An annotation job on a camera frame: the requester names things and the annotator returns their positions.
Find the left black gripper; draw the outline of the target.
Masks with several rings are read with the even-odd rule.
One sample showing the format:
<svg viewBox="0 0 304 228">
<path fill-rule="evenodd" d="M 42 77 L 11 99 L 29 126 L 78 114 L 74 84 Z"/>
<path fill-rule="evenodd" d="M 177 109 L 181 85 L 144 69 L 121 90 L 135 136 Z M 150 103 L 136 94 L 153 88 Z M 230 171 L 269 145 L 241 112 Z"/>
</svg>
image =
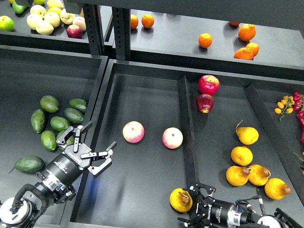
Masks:
<svg viewBox="0 0 304 228">
<path fill-rule="evenodd" d="M 46 170 L 65 186 L 72 185 L 86 169 L 97 178 L 112 165 L 113 149 L 117 141 L 113 141 L 102 152 L 93 152 L 84 143 L 81 144 L 82 134 L 92 126 L 92 121 L 77 127 L 70 126 L 56 140 L 57 145 L 65 150 L 46 166 Z M 71 136 L 74 137 L 74 143 L 68 145 L 67 140 Z"/>
</svg>

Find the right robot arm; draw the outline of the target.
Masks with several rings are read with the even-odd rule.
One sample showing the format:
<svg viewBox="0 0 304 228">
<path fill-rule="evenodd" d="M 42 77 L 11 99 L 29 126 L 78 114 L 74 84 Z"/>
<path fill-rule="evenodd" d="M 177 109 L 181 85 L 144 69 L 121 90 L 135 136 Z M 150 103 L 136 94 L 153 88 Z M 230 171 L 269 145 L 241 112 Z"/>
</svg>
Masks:
<svg viewBox="0 0 304 228">
<path fill-rule="evenodd" d="M 192 219 L 178 218 L 185 227 L 207 228 L 300 228 L 301 225 L 280 208 L 266 214 L 260 194 L 235 203 L 215 199 L 216 188 L 196 183 L 185 189 L 197 202 Z"/>
</svg>

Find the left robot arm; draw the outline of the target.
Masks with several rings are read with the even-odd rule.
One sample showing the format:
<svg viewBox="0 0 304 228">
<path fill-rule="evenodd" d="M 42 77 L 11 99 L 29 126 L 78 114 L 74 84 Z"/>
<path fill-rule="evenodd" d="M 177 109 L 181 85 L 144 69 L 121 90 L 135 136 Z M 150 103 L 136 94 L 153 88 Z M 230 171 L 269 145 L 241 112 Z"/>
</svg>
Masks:
<svg viewBox="0 0 304 228">
<path fill-rule="evenodd" d="M 45 170 L 37 172 L 41 180 L 35 185 L 25 184 L 15 195 L 0 207 L 1 226 L 4 228 L 32 228 L 49 206 L 72 200 L 76 195 L 73 183 L 89 171 L 98 177 L 112 164 L 113 142 L 105 151 L 94 152 L 81 136 L 93 125 L 68 127 L 57 138 L 57 145 L 63 151 L 50 162 Z"/>
</svg>

